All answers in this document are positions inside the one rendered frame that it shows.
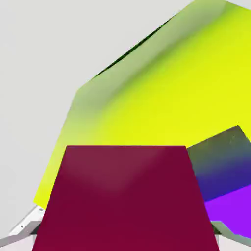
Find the small maroon cube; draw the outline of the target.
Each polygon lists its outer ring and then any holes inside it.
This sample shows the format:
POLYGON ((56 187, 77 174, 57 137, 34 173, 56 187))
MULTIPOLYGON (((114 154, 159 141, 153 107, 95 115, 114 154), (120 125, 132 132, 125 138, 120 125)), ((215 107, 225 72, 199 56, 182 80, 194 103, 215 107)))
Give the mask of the small maroon cube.
POLYGON ((219 251, 184 146, 67 146, 32 251, 219 251))

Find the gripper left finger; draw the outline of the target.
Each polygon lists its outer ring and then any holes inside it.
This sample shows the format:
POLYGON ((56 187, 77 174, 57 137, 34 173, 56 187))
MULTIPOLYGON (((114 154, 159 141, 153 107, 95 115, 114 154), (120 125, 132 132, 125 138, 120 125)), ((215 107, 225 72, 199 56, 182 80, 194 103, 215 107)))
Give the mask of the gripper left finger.
POLYGON ((45 209, 35 206, 11 231, 0 239, 0 251, 32 251, 45 209))

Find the small purple cube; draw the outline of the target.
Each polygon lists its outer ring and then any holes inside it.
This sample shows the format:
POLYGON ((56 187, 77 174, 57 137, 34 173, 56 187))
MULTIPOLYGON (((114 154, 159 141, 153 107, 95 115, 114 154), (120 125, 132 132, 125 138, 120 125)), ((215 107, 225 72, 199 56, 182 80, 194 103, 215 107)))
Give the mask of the small purple cube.
POLYGON ((188 149, 210 220, 251 239, 251 142, 236 125, 188 149))

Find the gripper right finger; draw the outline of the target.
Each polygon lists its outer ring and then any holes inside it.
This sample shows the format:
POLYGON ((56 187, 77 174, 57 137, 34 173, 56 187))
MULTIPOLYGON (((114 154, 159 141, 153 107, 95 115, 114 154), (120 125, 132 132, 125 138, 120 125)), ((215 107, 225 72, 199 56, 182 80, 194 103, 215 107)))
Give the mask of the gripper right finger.
POLYGON ((221 221, 211 221, 219 251, 251 251, 251 238, 234 234, 221 221))

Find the large yellow box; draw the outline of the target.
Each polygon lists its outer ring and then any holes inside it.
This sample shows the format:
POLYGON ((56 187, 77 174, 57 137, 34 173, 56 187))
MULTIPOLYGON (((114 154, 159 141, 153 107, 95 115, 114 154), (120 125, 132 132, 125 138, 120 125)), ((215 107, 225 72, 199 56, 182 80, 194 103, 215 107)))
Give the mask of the large yellow box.
POLYGON ((233 126, 251 140, 251 9, 195 0, 77 91, 34 201, 68 145, 189 147, 233 126))

